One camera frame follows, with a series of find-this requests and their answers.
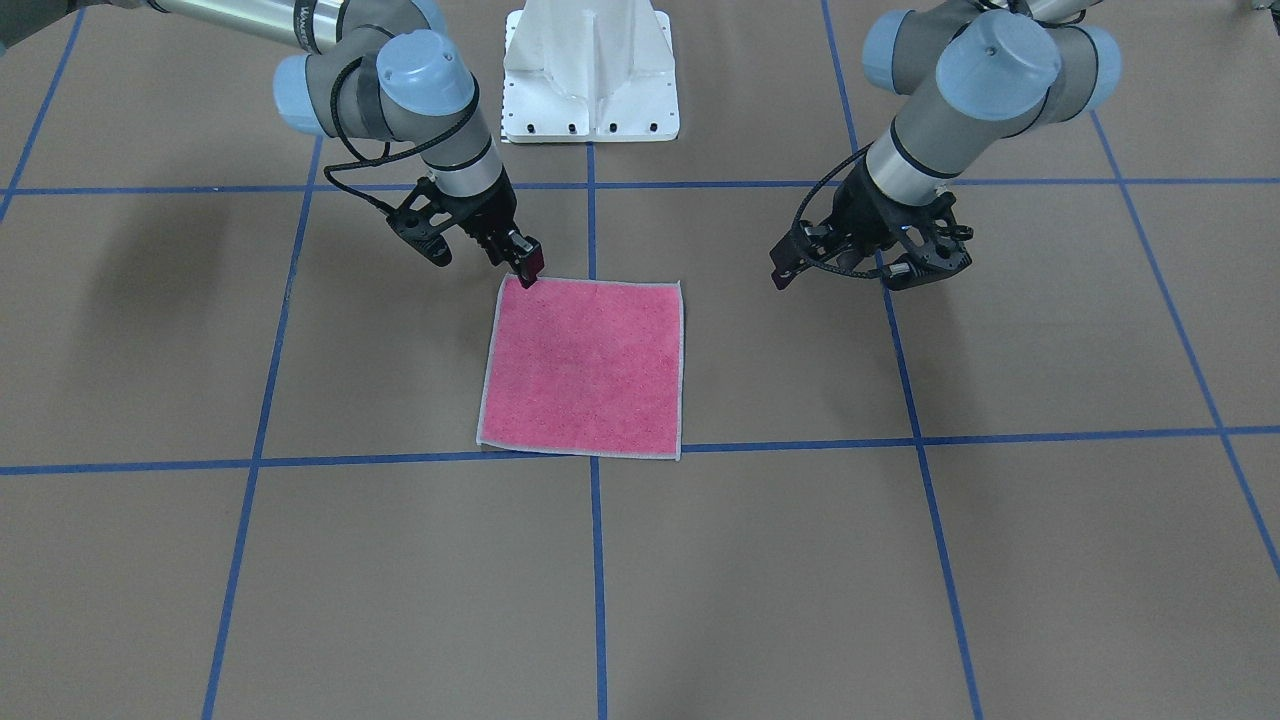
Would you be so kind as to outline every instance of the pink towel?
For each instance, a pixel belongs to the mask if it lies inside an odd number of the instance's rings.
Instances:
[[[684,370],[678,284],[508,275],[476,443],[678,460]]]

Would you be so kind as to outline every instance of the robotic arm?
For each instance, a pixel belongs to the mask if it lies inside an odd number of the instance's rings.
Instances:
[[[297,131],[338,137],[355,161],[325,177],[374,205],[404,242],[435,265],[452,260],[453,225],[503,261],[529,287],[543,270],[541,246],[516,225],[516,195],[479,109],[480,88],[433,0],[0,0],[0,50],[82,6],[150,5],[297,45],[275,72],[275,104]],[[387,142],[362,156],[349,138]],[[390,154],[390,142],[413,147]],[[426,177],[399,205],[337,179],[335,173],[421,156]]]
[[[1280,0],[1253,0],[1254,10],[1271,10],[1271,22],[1276,26],[1276,33],[1280,33]]]
[[[1106,31],[1079,24],[1098,1],[946,0],[927,13],[883,15],[863,47],[864,70],[873,85],[911,99],[879,140],[805,197],[769,252],[774,286],[819,268],[905,290],[968,268],[973,231],[956,223],[947,184],[997,140],[1071,119],[1111,95],[1120,50]],[[803,220],[818,190],[849,164],[831,215],[817,225]],[[905,254],[893,263],[855,269],[895,245]]]

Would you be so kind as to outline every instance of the grid line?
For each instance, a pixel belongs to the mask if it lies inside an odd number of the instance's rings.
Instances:
[[[1258,536],[1262,539],[1262,546],[1271,560],[1271,569],[1275,571],[1276,578],[1280,579],[1280,553],[1276,552],[1275,542],[1271,539],[1271,533],[1267,530],[1266,519],[1262,518],[1262,510],[1258,507],[1257,498],[1253,496],[1253,488],[1249,487],[1249,479],[1244,474],[1244,468],[1240,466],[1239,457],[1235,455],[1235,446],[1231,443],[1231,436],[1226,432],[1226,425],[1222,421],[1222,415],[1219,411],[1217,402],[1213,400],[1213,393],[1208,387],[1208,380],[1204,378],[1204,372],[1201,368],[1199,359],[1196,356],[1196,348],[1192,347],[1190,334],[1187,332],[1187,327],[1183,324],[1181,314],[1178,311],[1178,305],[1174,302],[1174,295],[1169,290],[1169,283],[1165,282],[1165,274],[1160,270],[1160,261],[1156,259],[1156,251],[1151,246],[1151,238],[1147,236],[1147,229],[1143,227],[1142,215],[1138,213],[1138,206],[1133,201],[1133,195],[1129,192],[1129,186],[1125,182],[1124,173],[1120,172],[1120,163],[1116,160],[1115,152],[1111,149],[1111,141],[1107,140],[1106,128],[1102,127],[1102,119],[1098,117],[1096,110],[1089,110],[1089,117],[1093,119],[1093,128],[1097,131],[1098,141],[1102,143],[1102,150],[1106,152],[1107,163],[1111,164],[1111,172],[1115,173],[1117,187],[1120,193],[1124,196],[1125,206],[1129,210],[1129,218],[1133,220],[1134,229],[1138,231],[1138,240],[1142,242],[1142,250],[1147,255],[1147,263],[1151,265],[1151,272],[1156,277],[1156,284],[1160,287],[1160,293],[1164,296],[1165,307],[1169,310],[1169,316],[1174,322],[1174,327],[1178,331],[1178,338],[1181,341],[1183,350],[1187,354],[1187,361],[1190,363],[1192,372],[1196,374],[1196,382],[1199,384],[1201,393],[1204,396],[1204,404],[1208,406],[1210,416],[1213,419],[1213,427],[1219,430],[1219,437],[1222,441],[1222,450],[1226,451],[1226,457],[1231,464],[1231,471],[1235,473],[1235,482],[1240,486],[1240,493],[1244,495],[1244,502],[1249,509],[1249,514],[1253,516],[1253,524],[1258,529]]]
[[[595,143],[586,143],[586,277],[596,279],[595,233]],[[595,714],[609,717],[608,626],[604,607],[604,514],[600,507],[600,459],[589,460],[591,470],[591,577],[595,584]]]
[[[596,191],[618,190],[718,190],[718,188],[768,188],[768,187],[801,187],[809,188],[817,179],[704,179],[704,181],[599,181],[594,183]],[[955,186],[1075,186],[1100,184],[1117,186],[1121,181],[1116,178],[956,178],[951,181]],[[831,181],[828,186],[835,187],[837,181]],[[1176,184],[1176,186],[1235,186],[1235,184],[1280,184],[1280,177],[1268,178],[1125,178],[1124,184]],[[356,190],[364,191],[410,191],[410,183],[356,183]],[[512,187],[522,191],[539,190],[588,190],[586,182],[517,182]],[[0,190],[5,196],[49,196],[49,195],[201,195],[201,193],[246,193],[246,192],[338,192],[338,188],[319,184],[192,184],[192,186],[83,186],[83,187],[13,187]]]
[[[4,222],[4,217],[9,213],[9,205],[13,202],[18,182],[22,179],[22,173],[27,169],[27,160],[31,159],[31,151],[36,147],[36,138],[40,137],[40,131],[45,126],[45,117],[49,114],[50,105],[54,104],[58,83],[63,81],[63,73],[67,70],[67,63],[72,59],[72,53],[76,50],[76,40],[79,38],[79,31],[83,24],[84,10],[81,9],[76,13],[76,22],[72,24],[70,35],[67,37],[67,46],[63,47],[63,55],[58,59],[58,68],[54,69],[54,77],[49,81],[49,91],[45,92],[45,99],[40,104],[36,119],[31,123],[31,132],[27,133],[27,142],[22,146],[22,155],[18,156],[18,164],[14,165],[13,176],[9,177],[9,190],[5,192],[4,199],[0,199],[0,223]]]
[[[1242,425],[1236,428],[1155,428],[1134,430],[1080,430],[1062,433],[1014,433],[989,436],[923,436],[919,442],[925,447],[970,446],[970,445],[1029,445],[1046,442],[1116,442],[1153,441],[1170,438],[1219,437],[1222,433],[1239,437],[1280,436],[1280,425]],[[886,447],[914,447],[914,437],[890,438],[851,438],[815,441],[760,441],[760,442],[710,442],[686,443],[681,454],[686,455],[733,455],[739,452],[805,452],[823,450],[876,450]],[[387,455],[311,455],[262,457],[260,468],[317,468],[352,465],[399,465],[428,462],[483,462],[511,460],[543,460],[568,457],[558,454],[503,451],[463,451],[463,452],[402,452]],[[255,461],[250,457],[227,457],[218,460],[156,460],[120,462],[78,462],[61,465],[3,465],[0,477],[38,477],[38,475],[77,475],[111,473],[155,473],[188,470],[243,470]]]
[[[841,69],[840,49],[836,44],[835,26],[831,20],[831,8],[828,0],[822,0],[823,20],[827,24],[827,41],[831,46],[831,60],[836,67],[836,82],[840,87],[840,102],[845,111],[845,126],[849,131],[850,151],[856,152],[858,132],[854,126],[852,110],[849,105],[849,92],[845,87],[845,76]],[[876,252],[876,263],[883,264],[881,252]],[[955,632],[956,648],[960,653],[960,665],[964,671],[965,688],[969,693],[969,705],[974,720],[983,720],[982,698],[978,693],[978,680],[973,670],[973,660],[969,655],[969,638],[965,633],[964,614],[960,610],[960,596],[955,587],[955,574],[951,570],[951,553],[947,550],[946,532],[942,528],[942,515],[938,511],[938,500],[933,492],[933,473],[929,470],[929,457],[922,441],[920,418],[915,407],[915,393],[911,389],[911,375],[906,364],[906,352],[902,348],[902,336],[899,332],[897,314],[893,311],[893,297],[887,286],[881,284],[881,293],[884,300],[884,316],[888,320],[890,336],[893,340],[893,355],[897,361],[899,380],[902,384],[902,400],[906,404],[906,415],[911,424],[911,446],[915,447],[915,459],[920,470],[920,482],[924,488],[925,503],[929,509],[929,524],[933,528],[933,541],[937,546],[938,565],[942,570],[942,583],[946,588],[947,606],[951,611],[951,625]]]
[[[609,720],[609,664],[604,606],[604,512],[600,507],[600,459],[591,457],[591,571],[595,579],[595,712]]]
[[[284,352],[284,332],[289,324],[289,304],[293,300],[293,281],[298,274],[298,259],[302,255],[302,241],[306,237],[307,219],[311,214],[311,190],[316,172],[320,168],[321,137],[316,137],[311,149],[311,167],[307,170],[308,190],[302,195],[302,209],[298,211],[298,227],[293,236],[293,251],[289,255],[289,272],[284,281],[284,296],[280,300],[280,319],[275,327],[275,343],[271,347],[271,363],[266,373],[266,387],[262,391],[262,409],[259,413],[257,434],[253,439],[253,455],[250,457],[248,478],[244,480],[244,500],[241,503],[239,524],[236,528],[236,546],[232,551],[230,570],[227,574],[227,591],[223,596],[223,610],[218,621],[218,637],[214,642],[214,656],[209,666],[209,684],[205,688],[205,705],[201,720],[212,720],[214,705],[218,701],[218,683],[221,679],[223,657],[227,652],[227,637],[230,633],[232,610],[236,606],[236,589],[239,584],[241,564],[244,560],[244,543],[248,539],[248,524],[253,512],[253,497],[257,492],[257,475],[262,466],[262,450],[266,446],[266,430],[271,419],[271,401],[275,397],[275,380],[280,369],[280,355]]]

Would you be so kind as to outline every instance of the black cable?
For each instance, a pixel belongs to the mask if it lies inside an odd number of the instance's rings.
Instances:
[[[399,152],[396,152],[394,155],[389,154],[392,143],[387,142],[383,145],[383,154],[380,158],[365,158],[351,143],[351,138],[347,137],[347,131],[343,129],[342,127],[342,118],[338,115],[338,97],[342,92],[342,86],[343,83],[347,82],[347,78],[351,77],[351,74],[356,72],[357,68],[360,68],[361,63],[364,63],[364,58],[356,58],[346,67],[343,67],[342,70],[338,72],[337,77],[334,77],[333,90],[329,92],[329,117],[333,120],[334,132],[337,133],[338,140],[342,141],[343,146],[347,147],[347,151],[356,158],[356,161],[325,165],[324,177],[326,181],[329,181],[330,184],[333,184],[338,190],[347,192],[349,195],[355,195],[356,197],[360,197],[365,202],[369,202],[370,205],[376,208],[384,215],[390,215],[392,213],[396,211],[394,206],[374,197],[372,195],[369,195],[367,192],[361,192],[351,187],[349,184],[343,183],[342,181],[334,177],[334,173],[358,170],[364,168],[379,168],[381,165],[388,165],[390,163],[398,163],[407,158],[419,155],[425,150],[429,150],[444,142],[445,140],[453,137],[454,135],[457,135],[460,129],[462,129],[465,124],[467,124],[467,120],[475,117],[476,109],[480,106],[480,82],[476,81],[475,76],[471,76],[471,83],[472,83],[471,102],[467,104],[466,110],[462,113],[462,117],[458,118],[458,122],[453,123],[453,126],[451,126],[440,135],[433,137],[431,140],[428,140],[426,142],[415,145],[408,150],[402,150]]]
[[[796,210],[796,215],[791,220],[791,232],[787,233],[787,237],[791,238],[791,245],[795,247],[796,255],[799,255],[800,259],[804,260],[805,265],[809,265],[810,268],[818,268],[819,270],[826,270],[828,273],[835,273],[837,275],[845,275],[846,278],[859,278],[865,281],[879,279],[881,273],[878,270],[868,273],[863,270],[846,270],[844,268],[837,268],[836,265],[828,265],[827,263],[823,263],[822,260],[818,260],[817,258],[809,255],[809,249],[800,242],[800,238],[805,236],[803,218],[804,218],[804,211],[809,208],[809,202],[814,199],[815,195],[818,195],[822,191],[823,187],[827,186],[828,182],[831,182],[831,178],[840,174],[840,170],[844,170],[852,163],[864,158],[869,149],[870,143],[864,145],[856,152],[854,152],[849,158],[845,158],[842,163],[836,165],[835,168],[831,169],[829,173],[827,173],[827,177],[822,178],[820,181],[818,181],[818,184],[809,188],[809,193],[805,195],[804,200],[800,201],[800,208]]]

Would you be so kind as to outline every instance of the white pedestal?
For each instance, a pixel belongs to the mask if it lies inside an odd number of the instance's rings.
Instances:
[[[671,19],[649,0],[527,0],[507,17],[508,142],[652,142],[680,133]]]

